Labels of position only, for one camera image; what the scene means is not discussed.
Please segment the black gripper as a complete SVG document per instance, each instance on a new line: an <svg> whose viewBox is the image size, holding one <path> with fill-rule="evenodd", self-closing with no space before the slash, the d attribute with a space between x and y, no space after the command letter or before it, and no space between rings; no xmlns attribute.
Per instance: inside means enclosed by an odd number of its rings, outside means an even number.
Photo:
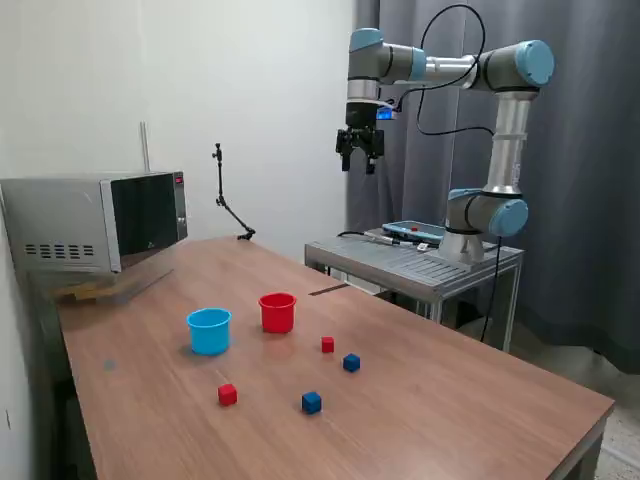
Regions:
<svg viewBox="0 0 640 480"><path fill-rule="evenodd" d="M337 131L336 152L341 155L341 170L348 172L351 152L359 148L367 156L365 174L375 173L376 157L384 155L384 131L377 128L379 106L369 102L348 102L346 127Z"/></svg>

